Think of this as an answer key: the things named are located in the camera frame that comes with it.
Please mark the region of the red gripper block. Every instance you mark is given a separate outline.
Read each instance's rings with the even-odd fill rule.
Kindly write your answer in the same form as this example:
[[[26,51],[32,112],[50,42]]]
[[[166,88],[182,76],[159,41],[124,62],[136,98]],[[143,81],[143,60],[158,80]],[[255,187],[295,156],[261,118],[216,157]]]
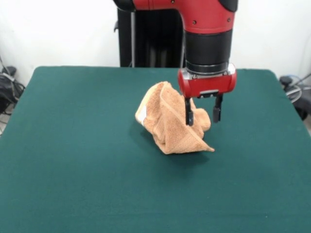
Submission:
[[[192,126],[194,123],[190,98],[207,98],[211,95],[217,95],[213,107],[213,122],[218,123],[221,120],[223,94],[233,91],[236,86],[237,72],[235,66],[230,63],[224,73],[212,76],[191,74],[182,68],[178,71],[177,78],[180,91],[185,97],[186,124]]]

